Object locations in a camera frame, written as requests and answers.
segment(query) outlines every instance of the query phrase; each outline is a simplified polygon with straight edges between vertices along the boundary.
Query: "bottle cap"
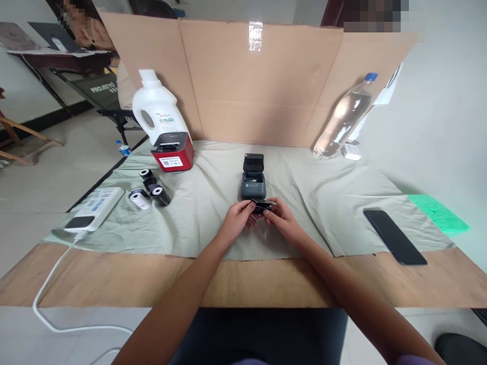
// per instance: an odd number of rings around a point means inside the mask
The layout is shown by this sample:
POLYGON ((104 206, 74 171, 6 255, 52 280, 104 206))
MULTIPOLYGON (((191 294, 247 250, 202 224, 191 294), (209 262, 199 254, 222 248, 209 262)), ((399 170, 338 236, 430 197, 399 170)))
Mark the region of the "bottle cap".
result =
POLYGON ((375 81, 375 79, 377 79, 377 76, 379 76, 379 74, 374 74, 372 72, 368 73, 367 76, 364 78, 365 81, 375 81))
POLYGON ((162 84, 157 78, 156 72, 151 68, 142 68, 138 71, 142 78, 142 85, 147 88, 161 87, 162 84))

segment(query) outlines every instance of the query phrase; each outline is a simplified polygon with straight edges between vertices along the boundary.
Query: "white detergent bottle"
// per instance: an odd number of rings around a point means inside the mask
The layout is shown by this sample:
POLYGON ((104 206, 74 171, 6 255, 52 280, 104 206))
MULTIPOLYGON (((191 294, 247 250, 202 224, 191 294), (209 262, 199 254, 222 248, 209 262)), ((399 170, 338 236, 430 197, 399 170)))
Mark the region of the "white detergent bottle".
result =
POLYGON ((151 144, 162 133, 188 132, 188 127, 176 107, 176 97, 162 86, 153 69, 138 71, 142 78, 142 88, 132 99, 132 110, 138 123, 149 135, 151 144))

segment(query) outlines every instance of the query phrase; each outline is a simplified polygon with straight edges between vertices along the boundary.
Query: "hand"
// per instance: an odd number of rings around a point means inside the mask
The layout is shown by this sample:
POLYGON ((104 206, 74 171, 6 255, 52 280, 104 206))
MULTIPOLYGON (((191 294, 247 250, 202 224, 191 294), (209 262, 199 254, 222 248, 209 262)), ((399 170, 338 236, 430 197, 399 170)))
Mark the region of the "hand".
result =
POLYGON ((255 217, 252 216, 254 208, 255 203, 250 200, 231 205, 216 237, 231 245, 245 226, 251 230, 252 226, 257 225, 255 217))
POLYGON ((272 211, 264 211, 264 220, 268 226, 275 225, 282 236, 293 245, 302 243, 309 237, 281 198, 269 198, 267 200, 276 203, 272 207, 272 211))

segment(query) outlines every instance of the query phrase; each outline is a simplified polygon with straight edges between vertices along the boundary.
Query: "beige cloth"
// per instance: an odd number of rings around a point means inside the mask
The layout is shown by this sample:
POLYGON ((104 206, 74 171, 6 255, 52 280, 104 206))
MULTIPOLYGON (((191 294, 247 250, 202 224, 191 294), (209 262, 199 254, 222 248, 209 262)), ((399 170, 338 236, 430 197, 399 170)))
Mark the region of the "beige cloth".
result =
MULTIPOLYGON (((351 161, 338 154, 322 161, 308 149, 195 141, 193 168, 164 173, 150 147, 145 142, 101 184, 122 187, 126 194, 102 226, 77 244, 79 248, 197 256, 218 231, 228 207, 239 200, 245 153, 264 154, 267 196, 282 197, 311 238, 334 256, 388 251, 365 218, 365 208, 386 211, 420 251, 454 246, 365 158, 351 161), (132 189, 144 187, 138 172, 145 168, 152 169, 167 186, 172 197, 169 206, 162 208, 153 201, 151 208, 140 210, 128 200, 132 189)), ((70 244, 73 235, 58 228, 45 241, 70 244)), ((244 230, 225 259, 272 260, 297 255, 275 227, 259 220, 256 229, 244 230)))

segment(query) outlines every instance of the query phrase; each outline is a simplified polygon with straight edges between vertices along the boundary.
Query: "floor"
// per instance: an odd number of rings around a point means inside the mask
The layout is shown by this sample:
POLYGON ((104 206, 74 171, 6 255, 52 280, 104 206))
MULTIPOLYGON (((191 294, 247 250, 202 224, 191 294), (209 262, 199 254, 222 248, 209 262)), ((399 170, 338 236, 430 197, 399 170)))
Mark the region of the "floor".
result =
MULTIPOLYGON (((13 164, 0 169, 0 277, 37 242, 58 225, 69 207, 121 157, 115 140, 119 134, 94 111, 44 132, 65 143, 49 147, 36 166, 13 164)), ((128 132, 131 146, 144 133, 128 132)), ((135 328, 148 308, 50 308, 44 310, 58 326, 119 324, 135 328)), ((405 308, 400 312, 430 342, 442 332, 468 335, 487 346, 487 326, 468 309, 405 308)), ((29 308, 0 307, 0 362, 6 365, 87 365, 111 347, 122 346, 127 335, 93 331, 53 334, 29 308)), ((114 354, 98 364, 109 364, 114 354)), ((384 361, 349 321, 342 364, 381 364, 384 361)))

